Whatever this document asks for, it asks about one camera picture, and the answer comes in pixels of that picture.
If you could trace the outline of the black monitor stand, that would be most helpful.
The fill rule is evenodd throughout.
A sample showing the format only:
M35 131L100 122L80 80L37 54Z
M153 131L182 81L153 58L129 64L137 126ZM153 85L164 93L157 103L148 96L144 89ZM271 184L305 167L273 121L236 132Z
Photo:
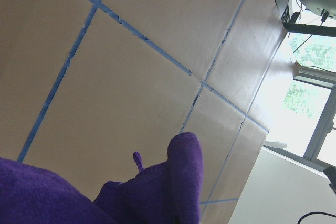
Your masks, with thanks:
M321 17L319 17L319 19L321 19L320 25L296 23L296 21L299 19L299 16L301 15L300 12L294 12L290 19L284 19L282 24L284 28L290 33L335 37L335 27L322 25L327 20L327 18L332 18L332 16L328 11L323 11L321 14Z

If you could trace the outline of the purple microfiber towel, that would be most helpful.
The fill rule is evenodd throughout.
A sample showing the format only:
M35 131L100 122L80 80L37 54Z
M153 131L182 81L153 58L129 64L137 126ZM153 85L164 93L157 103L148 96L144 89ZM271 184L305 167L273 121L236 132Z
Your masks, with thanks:
M89 200L49 170L1 159L1 223L199 223L202 149L191 132L175 136L165 162L106 182Z

